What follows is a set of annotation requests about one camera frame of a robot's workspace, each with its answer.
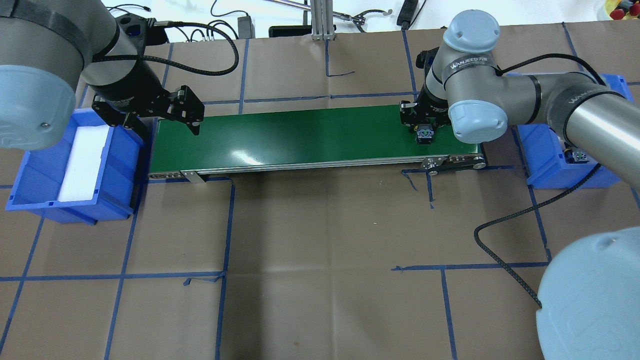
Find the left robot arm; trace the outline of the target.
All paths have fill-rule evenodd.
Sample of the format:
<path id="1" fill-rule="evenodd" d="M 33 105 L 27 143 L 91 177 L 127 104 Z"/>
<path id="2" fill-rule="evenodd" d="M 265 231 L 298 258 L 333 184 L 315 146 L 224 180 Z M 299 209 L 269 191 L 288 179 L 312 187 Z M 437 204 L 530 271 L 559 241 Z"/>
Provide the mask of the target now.
<path id="1" fill-rule="evenodd" d="M 198 135 L 204 105 L 189 86 L 167 91 L 146 47 L 166 41 L 167 22 L 113 16 L 100 0 L 1 2 L 2 148 L 45 150 L 61 141 L 76 87 L 94 91 L 99 123 L 146 136 L 142 117 L 186 125 Z"/>

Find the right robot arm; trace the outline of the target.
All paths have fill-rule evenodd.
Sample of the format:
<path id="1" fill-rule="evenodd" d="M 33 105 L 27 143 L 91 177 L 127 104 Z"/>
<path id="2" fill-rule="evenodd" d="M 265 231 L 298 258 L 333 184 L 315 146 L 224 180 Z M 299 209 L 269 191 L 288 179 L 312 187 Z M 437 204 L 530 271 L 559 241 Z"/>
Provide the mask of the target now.
<path id="1" fill-rule="evenodd" d="M 534 212 L 576 191 L 602 167 L 639 187 L 639 105 L 608 86 L 576 55 L 583 71 L 516 74 L 519 64 L 499 68 L 493 57 L 501 29 L 489 13 L 458 13 L 439 47 L 416 60 L 424 84 L 415 101 L 402 101 L 400 119 L 416 132 L 450 125 L 455 138 L 480 144 L 502 137 L 508 126 L 546 123 L 564 142 L 596 164 L 574 186 L 544 202 L 474 229 L 475 243 L 535 301 L 537 337 L 546 360 L 639 358 L 638 227 L 592 234 L 570 243 L 546 267 L 535 291 L 480 239 L 480 231 Z"/>

